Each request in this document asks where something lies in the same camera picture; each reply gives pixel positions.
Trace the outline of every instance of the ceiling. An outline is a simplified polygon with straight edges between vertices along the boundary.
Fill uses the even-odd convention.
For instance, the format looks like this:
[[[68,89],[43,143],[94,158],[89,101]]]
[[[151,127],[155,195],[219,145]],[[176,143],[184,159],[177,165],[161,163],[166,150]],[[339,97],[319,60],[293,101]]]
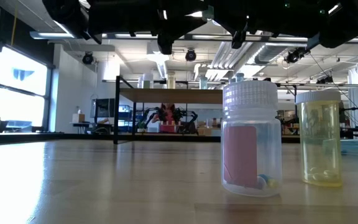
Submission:
[[[63,32],[59,26],[52,21],[47,14],[42,0],[0,0],[0,6],[14,14],[17,8],[17,16],[20,20],[33,27],[39,32]],[[208,22],[205,26],[194,30],[194,34],[223,34],[225,30]],[[65,40],[58,41],[65,45],[65,50],[71,51],[72,55],[81,58],[85,49],[95,46],[92,40]],[[104,45],[114,46],[114,51],[94,51],[94,56],[100,61],[107,61],[113,56],[121,59],[121,73],[125,77],[136,78],[142,73],[154,70],[158,78],[157,66],[155,62],[147,60],[147,43],[149,40],[103,40]],[[166,61],[167,69],[175,71],[177,80],[191,78],[197,63],[211,63],[219,50],[220,42],[210,41],[176,41],[173,45],[173,55]],[[197,61],[186,62],[185,54],[187,49],[195,49]],[[316,64],[311,56],[300,60],[296,64],[287,65],[283,61],[283,56],[288,51],[282,52],[270,64],[255,76],[270,77],[274,82],[310,82],[310,77],[318,78],[321,75],[321,68],[324,70],[332,69],[334,81],[338,83],[347,82],[347,69],[355,66],[358,62],[358,45],[346,44],[335,49],[326,49],[317,46],[311,51],[314,59],[317,60],[321,68]],[[249,57],[249,51],[243,55]]]

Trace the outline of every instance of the bottle lid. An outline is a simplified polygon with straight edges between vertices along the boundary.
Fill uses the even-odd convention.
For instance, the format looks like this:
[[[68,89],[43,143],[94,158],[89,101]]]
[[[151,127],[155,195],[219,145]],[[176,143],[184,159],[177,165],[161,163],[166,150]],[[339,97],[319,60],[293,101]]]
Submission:
[[[277,86],[268,81],[244,81],[227,85],[223,90],[224,110],[277,110]]]
[[[307,103],[315,101],[340,101],[341,93],[339,91],[309,91],[300,93],[296,96],[296,103]]]

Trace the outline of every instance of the shelf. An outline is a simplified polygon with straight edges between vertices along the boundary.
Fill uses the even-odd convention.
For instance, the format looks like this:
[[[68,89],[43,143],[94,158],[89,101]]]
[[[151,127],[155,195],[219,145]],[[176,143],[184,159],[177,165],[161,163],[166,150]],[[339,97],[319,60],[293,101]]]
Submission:
[[[222,90],[121,89],[120,94],[138,103],[222,104]]]

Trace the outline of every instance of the black cable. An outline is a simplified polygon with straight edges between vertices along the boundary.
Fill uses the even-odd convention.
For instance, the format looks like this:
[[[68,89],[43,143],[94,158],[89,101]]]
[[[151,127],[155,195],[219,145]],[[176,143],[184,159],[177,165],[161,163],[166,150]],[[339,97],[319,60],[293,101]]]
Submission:
[[[309,53],[310,57],[313,58],[313,60],[316,62],[317,66],[321,69],[321,71],[323,71],[323,73],[328,77],[329,75],[326,73],[326,71],[324,71],[324,69],[320,66],[320,64],[317,62],[317,60],[313,57],[313,55],[311,53]],[[346,98],[353,103],[353,105],[355,107],[357,107],[357,105],[340,89],[340,87],[334,83],[334,79],[333,79],[333,84],[335,85],[335,87],[344,95],[346,96]]]

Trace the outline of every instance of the white wall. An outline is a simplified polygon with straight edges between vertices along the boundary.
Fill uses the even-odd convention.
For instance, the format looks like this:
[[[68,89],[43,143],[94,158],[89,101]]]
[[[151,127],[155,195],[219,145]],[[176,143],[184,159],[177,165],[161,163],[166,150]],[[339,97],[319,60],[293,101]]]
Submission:
[[[79,107],[87,121],[91,121],[91,96],[96,87],[97,74],[55,45],[52,77],[50,131],[77,133],[70,122]]]

